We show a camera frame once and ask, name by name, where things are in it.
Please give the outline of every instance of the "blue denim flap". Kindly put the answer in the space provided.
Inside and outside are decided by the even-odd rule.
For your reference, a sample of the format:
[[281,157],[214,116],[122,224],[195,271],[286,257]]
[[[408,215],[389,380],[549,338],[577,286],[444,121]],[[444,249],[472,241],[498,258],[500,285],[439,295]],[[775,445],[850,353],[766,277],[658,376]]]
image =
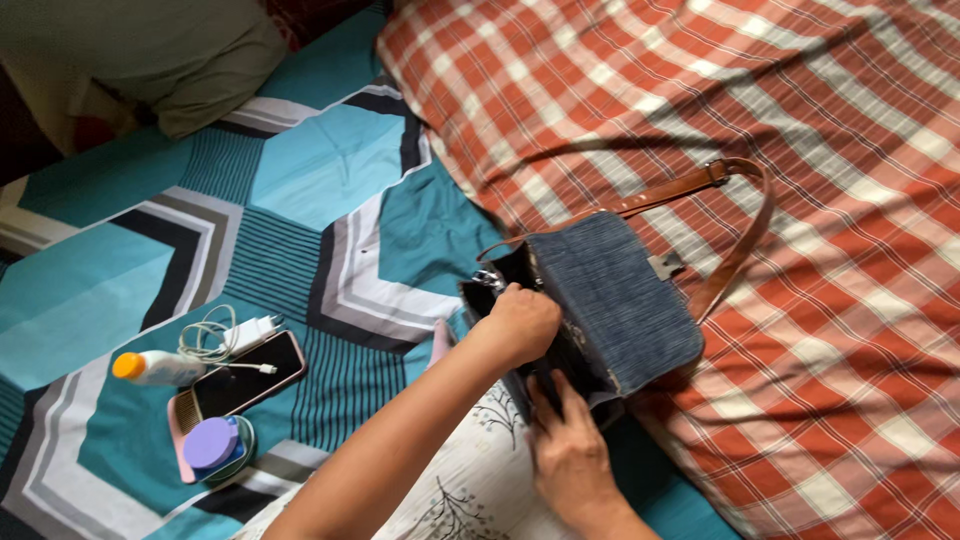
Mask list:
[[704,337],[672,282],[662,282],[650,252],[627,222],[595,213],[527,244],[544,290],[584,335],[588,359],[600,361],[629,396],[698,358]]

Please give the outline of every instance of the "charger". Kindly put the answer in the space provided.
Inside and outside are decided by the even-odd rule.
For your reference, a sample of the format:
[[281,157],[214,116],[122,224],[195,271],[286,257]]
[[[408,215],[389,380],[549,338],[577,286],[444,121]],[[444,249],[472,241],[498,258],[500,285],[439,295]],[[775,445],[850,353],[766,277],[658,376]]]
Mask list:
[[[207,320],[214,311],[221,307],[230,312],[229,328],[226,325]],[[276,330],[282,325],[282,323],[275,324],[276,319],[279,318],[279,315],[254,318],[237,326],[236,311],[229,304],[221,304],[211,309],[199,323],[193,323],[183,328],[180,332],[180,346],[177,347],[177,352],[181,355],[193,356],[204,364],[246,367],[256,369],[260,373],[274,374],[276,373],[276,367],[271,364],[230,363],[224,360],[230,356],[240,356],[276,334]],[[185,337],[188,331],[194,329],[197,331],[197,345],[191,347],[186,344]],[[216,337],[220,341],[220,346],[216,349],[204,348],[205,333]]]
[[274,319],[277,318],[277,316],[267,316],[251,319],[241,323],[240,326],[224,331],[224,342],[217,347],[217,352],[228,353],[231,356],[242,355],[276,333],[276,329],[280,328],[274,325]]

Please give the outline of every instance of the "purple lid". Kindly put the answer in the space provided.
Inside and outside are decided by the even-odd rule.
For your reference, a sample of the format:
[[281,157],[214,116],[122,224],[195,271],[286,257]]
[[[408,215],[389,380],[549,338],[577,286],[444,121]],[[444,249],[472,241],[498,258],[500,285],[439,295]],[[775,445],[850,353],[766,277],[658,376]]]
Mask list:
[[237,427],[224,418],[207,418],[183,441],[183,459],[194,469],[209,469],[222,463],[237,444]]

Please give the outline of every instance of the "bed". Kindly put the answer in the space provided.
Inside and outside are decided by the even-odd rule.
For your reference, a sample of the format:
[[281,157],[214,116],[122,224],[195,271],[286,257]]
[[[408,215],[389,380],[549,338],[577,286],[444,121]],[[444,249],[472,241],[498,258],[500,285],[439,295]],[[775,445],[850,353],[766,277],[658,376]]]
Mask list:
[[[950,1],[443,0],[377,50],[510,234],[719,157],[768,167],[779,209],[703,358],[635,415],[744,536],[954,538],[958,46]],[[734,178],[632,225],[689,295],[759,204]]]
[[[183,140],[140,131],[0,191],[0,536],[255,538],[447,328],[466,332],[456,282],[501,235],[382,72],[385,20],[358,13]],[[251,467],[188,485],[176,389],[108,371],[224,303],[283,315],[308,370],[244,413]],[[533,493],[517,418],[492,388],[376,538],[572,538]],[[737,536],[636,422],[607,436],[665,538]]]

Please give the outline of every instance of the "phone screen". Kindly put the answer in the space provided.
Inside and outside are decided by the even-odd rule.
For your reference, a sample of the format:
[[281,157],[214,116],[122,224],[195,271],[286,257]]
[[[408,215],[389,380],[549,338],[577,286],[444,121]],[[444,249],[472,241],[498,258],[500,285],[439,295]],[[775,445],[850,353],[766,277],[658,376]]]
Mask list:
[[226,416],[282,382],[289,382],[303,369],[296,338],[289,331],[271,337],[234,360],[244,364],[271,364],[276,373],[260,373],[249,367],[218,368],[193,384],[193,393],[204,418]]

